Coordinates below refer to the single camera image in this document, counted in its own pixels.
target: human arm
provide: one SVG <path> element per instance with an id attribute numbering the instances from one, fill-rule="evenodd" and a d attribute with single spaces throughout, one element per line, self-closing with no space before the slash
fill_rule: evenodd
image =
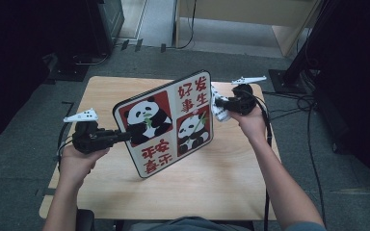
<path id="1" fill-rule="evenodd" d="M 292 224 L 304 221 L 324 226 L 310 198 L 287 172 L 266 142 L 266 126 L 260 108 L 255 107 L 249 115 L 236 113 L 230 115 L 239 122 L 253 147 L 281 228 L 284 230 Z"/>
<path id="2" fill-rule="evenodd" d="M 109 149 L 83 154 L 73 146 L 65 147 L 60 165 L 60 178 L 50 205 L 44 231 L 76 229 L 77 194 L 95 162 Z"/>

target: panda face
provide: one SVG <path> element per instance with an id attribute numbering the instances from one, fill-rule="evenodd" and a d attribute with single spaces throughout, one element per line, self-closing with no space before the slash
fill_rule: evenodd
<path id="1" fill-rule="evenodd" d="M 150 119 L 158 113 L 159 107 L 155 102 L 143 101 L 136 104 L 127 116 L 128 124 L 138 124 Z"/>
<path id="2" fill-rule="evenodd" d="M 178 137 L 184 138 L 186 136 L 191 136 L 193 133 L 200 131 L 203 128 L 203 123 L 199 122 L 200 118 L 198 115 L 192 115 L 188 118 L 186 118 L 180 128 Z"/>

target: table top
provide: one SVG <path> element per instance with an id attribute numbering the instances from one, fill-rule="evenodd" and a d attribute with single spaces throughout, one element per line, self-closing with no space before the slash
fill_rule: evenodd
<path id="1" fill-rule="evenodd" d="M 170 82 L 160 79 L 92 77 L 77 112 L 94 108 L 98 127 L 118 129 L 113 107 L 122 100 Z M 230 83 L 212 85 L 224 96 L 232 96 Z M 251 85 L 263 99 L 261 88 Z M 278 156 L 276 140 L 272 147 Z M 49 189 L 56 189 L 57 168 Z M 200 216 L 212 220 L 264 218 L 265 184 L 247 138 L 233 119 L 214 119 L 214 138 L 203 148 L 155 175 L 143 179 L 120 142 L 97 161 L 80 189 L 77 205 L 94 211 L 96 218 L 174 219 Z M 46 195 L 40 216 L 46 218 L 53 195 Z M 269 219 L 276 219 L 272 207 Z"/>

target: wooden desk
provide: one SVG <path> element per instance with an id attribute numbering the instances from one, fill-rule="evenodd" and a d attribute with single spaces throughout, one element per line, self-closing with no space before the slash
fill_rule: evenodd
<path id="1" fill-rule="evenodd" d="M 92 77 L 78 112 L 94 108 L 99 127 L 117 129 L 112 115 L 115 104 L 168 82 Z M 230 83 L 213 85 L 223 95 L 232 95 Z M 262 98 L 260 87 L 252 87 L 254 94 Z M 56 188 L 58 178 L 55 168 L 49 189 Z M 42 201 L 42 218 L 47 216 L 52 197 L 46 195 Z M 115 144 L 87 176 L 77 204 L 93 210 L 96 218 L 263 219 L 265 185 L 253 150 L 237 122 L 232 119 L 220 123 L 214 119 L 214 139 L 209 144 L 145 180 L 138 175 L 125 144 Z M 275 219 L 272 209 L 269 217 Z"/>
<path id="2" fill-rule="evenodd" d="M 192 18 L 195 0 L 176 4 L 176 45 L 180 17 Z M 283 56 L 288 56 L 322 0 L 198 0 L 195 18 L 272 25 Z"/>

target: forearm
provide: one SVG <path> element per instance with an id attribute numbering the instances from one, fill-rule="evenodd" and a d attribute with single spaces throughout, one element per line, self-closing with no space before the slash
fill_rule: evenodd
<path id="1" fill-rule="evenodd" d="M 250 139 L 250 142 L 281 228 L 301 221 L 324 225 L 310 198 L 287 172 L 268 143 L 264 139 Z"/>
<path id="2" fill-rule="evenodd" d="M 50 205 L 44 231 L 76 229 L 78 189 L 59 183 Z"/>

